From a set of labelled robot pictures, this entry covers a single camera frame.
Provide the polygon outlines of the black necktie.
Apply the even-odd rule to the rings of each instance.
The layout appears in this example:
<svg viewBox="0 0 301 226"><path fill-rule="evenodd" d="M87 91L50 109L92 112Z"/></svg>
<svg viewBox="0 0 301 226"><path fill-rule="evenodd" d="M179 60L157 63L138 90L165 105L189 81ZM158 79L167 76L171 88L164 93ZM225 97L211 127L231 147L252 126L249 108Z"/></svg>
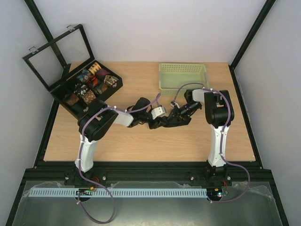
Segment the black necktie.
<svg viewBox="0 0 301 226"><path fill-rule="evenodd" d="M167 118L162 117L161 123L162 127L165 128L172 128L172 127L179 127L179 126L185 126L188 125L191 121L191 117L188 118Z"/></svg>

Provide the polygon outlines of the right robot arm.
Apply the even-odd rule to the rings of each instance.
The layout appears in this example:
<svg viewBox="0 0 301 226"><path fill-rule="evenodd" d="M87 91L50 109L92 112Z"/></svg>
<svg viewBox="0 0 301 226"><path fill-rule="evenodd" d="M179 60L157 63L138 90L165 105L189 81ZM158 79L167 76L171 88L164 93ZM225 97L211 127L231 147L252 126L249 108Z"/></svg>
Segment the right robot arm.
<svg viewBox="0 0 301 226"><path fill-rule="evenodd" d="M211 149L205 179L214 185L221 180L228 164L225 159L226 139L235 116L229 92L206 88L188 89L184 96L187 101L185 112L191 111L192 104L203 103L205 106L205 118L211 128Z"/></svg>

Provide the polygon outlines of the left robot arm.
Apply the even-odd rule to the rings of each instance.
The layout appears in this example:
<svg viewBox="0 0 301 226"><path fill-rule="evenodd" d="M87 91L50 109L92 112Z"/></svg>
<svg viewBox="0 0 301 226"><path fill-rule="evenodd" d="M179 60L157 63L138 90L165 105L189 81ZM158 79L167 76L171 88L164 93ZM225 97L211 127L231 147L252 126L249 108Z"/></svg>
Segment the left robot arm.
<svg viewBox="0 0 301 226"><path fill-rule="evenodd" d="M85 173L92 169L97 142L113 124L130 128L163 116L166 109L158 103L159 97L160 94L153 101L142 97L127 109L109 106L101 100L93 101L78 120L80 146L75 165L79 171Z"/></svg>

